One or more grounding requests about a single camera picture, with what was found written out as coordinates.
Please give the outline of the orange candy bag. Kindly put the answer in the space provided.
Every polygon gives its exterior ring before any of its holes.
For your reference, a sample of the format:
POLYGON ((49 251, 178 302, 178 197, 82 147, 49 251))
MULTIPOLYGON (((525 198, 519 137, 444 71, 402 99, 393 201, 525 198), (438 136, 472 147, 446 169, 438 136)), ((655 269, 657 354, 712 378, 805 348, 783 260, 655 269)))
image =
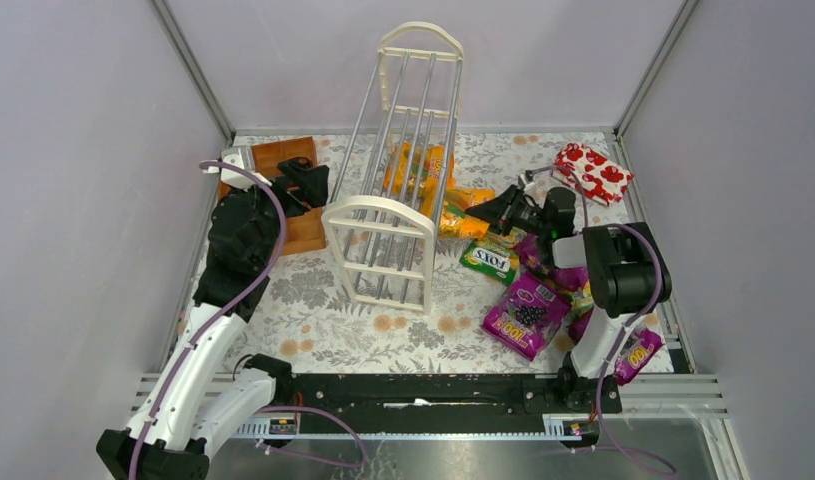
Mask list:
POLYGON ((480 239, 489 229, 489 223, 468 215, 466 210, 492 200, 496 193, 491 188, 449 186, 444 192, 437 233, 440 237, 480 239))
POLYGON ((399 195, 402 187, 407 185, 407 192, 411 195, 417 185, 416 179, 419 179, 417 197, 425 200, 435 197, 446 165, 443 154, 442 145, 414 148, 405 142, 396 147, 385 163, 383 192, 399 195))

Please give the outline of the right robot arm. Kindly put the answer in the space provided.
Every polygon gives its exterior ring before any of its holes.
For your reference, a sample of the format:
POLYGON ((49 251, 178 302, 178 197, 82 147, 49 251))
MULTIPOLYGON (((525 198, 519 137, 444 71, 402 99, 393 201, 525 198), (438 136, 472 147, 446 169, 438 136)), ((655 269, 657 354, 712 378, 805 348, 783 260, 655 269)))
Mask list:
POLYGON ((552 383, 554 401, 571 412, 601 412, 604 385, 615 381, 620 349, 643 316, 668 300, 671 276, 645 222, 576 231, 577 195, 554 187, 536 204, 520 186, 466 209, 493 233, 518 228, 536 238, 538 263, 585 267, 594 302, 582 338, 568 352, 552 383))

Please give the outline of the green Fox's candy bag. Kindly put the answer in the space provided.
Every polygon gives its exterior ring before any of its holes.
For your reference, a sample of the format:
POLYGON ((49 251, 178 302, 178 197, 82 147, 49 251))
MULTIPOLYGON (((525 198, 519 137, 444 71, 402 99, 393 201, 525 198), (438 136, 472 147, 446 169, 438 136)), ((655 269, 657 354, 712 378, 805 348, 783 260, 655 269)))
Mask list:
POLYGON ((460 263, 510 286, 517 277, 520 260, 516 252, 489 239, 475 239, 464 250, 460 263))

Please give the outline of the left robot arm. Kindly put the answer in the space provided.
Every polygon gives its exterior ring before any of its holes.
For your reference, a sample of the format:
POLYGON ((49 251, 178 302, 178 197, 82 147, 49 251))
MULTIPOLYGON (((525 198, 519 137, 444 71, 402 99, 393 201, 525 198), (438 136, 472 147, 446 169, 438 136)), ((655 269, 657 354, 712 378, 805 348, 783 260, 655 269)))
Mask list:
POLYGON ((115 479, 203 479, 211 459, 258 410, 288 395, 288 363, 256 354, 210 405, 202 401, 231 343, 248 326, 288 236, 288 220, 322 207, 329 168, 294 157, 264 177, 229 161, 199 165, 229 185, 208 231, 206 267, 184 333, 160 377, 121 430, 96 452, 115 479))

